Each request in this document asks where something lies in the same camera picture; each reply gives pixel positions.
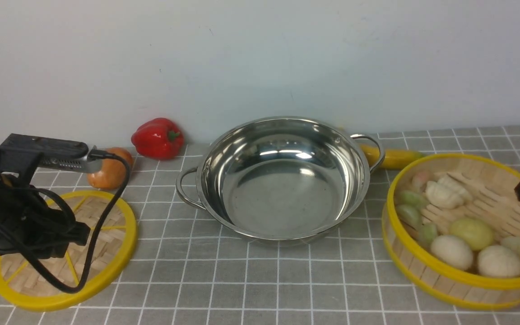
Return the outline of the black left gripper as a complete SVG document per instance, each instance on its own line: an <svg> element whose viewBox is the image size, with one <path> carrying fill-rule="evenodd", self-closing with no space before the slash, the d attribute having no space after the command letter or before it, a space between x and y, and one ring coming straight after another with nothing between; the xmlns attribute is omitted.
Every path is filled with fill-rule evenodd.
<svg viewBox="0 0 520 325"><path fill-rule="evenodd" d="M71 243L88 242L91 230L72 208L31 184L35 171L0 172L0 255L19 253L21 244L37 259L60 258Z"/></svg>

